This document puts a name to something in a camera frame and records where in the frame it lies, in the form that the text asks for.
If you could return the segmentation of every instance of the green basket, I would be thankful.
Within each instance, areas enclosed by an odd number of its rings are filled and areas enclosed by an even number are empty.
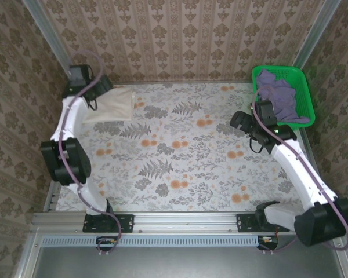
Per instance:
[[[300,69],[295,67],[284,67],[279,65],[259,65],[255,67],[251,73],[254,93],[258,89],[255,78],[262,70],[268,70],[272,74],[276,75],[276,80],[284,78],[286,82],[295,89],[296,113],[298,113],[298,116],[305,116],[310,119],[307,123],[279,122],[278,125],[288,125],[293,130],[311,126],[314,123],[316,116],[314,114],[311,95],[309,93],[307,80],[304,73]]]

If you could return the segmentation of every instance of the beige wallpaper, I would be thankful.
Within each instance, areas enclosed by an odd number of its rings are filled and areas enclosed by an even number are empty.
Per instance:
[[[142,82],[250,80],[256,65],[291,65],[323,1],[41,3],[69,53],[92,50],[113,82]]]
[[[21,1],[0,0],[0,277],[10,277],[50,177],[39,151],[66,77]]]
[[[316,122],[309,130],[324,181],[348,197],[348,0],[334,17],[304,67]]]

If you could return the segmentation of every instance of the patterned wallpaper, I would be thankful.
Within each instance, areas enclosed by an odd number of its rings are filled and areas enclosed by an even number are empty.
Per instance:
[[[60,115],[66,81],[20,0],[0,0],[0,277],[10,277],[50,177],[39,151]]]
[[[348,0],[304,67],[316,111],[309,139],[326,183],[348,197]]]
[[[92,50],[113,82],[142,82],[250,80],[256,65],[291,65],[323,1],[40,2],[69,53]]]

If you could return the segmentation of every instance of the white napkin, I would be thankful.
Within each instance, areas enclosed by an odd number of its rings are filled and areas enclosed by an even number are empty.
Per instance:
[[[132,88],[111,89],[97,98],[97,111],[88,109],[83,122],[95,123],[132,120],[134,101],[135,92]]]

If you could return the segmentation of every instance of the metal corner post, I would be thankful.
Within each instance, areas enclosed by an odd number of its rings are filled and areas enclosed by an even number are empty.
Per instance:
[[[68,57],[66,49],[64,48],[61,39],[57,36],[50,23],[45,11],[43,10],[40,1],[38,0],[23,0],[28,11],[34,18],[37,26],[39,27],[42,35],[48,42],[52,52],[56,56],[58,62],[62,66],[64,72],[68,75]]]
[[[322,33],[329,24],[331,17],[338,8],[341,0],[326,0],[322,5],[318,16],[313,23],[306,40],[304,41],[302,48],[293,62],[293,67],[302,69],[311,55],[317,42],[320,40]]]

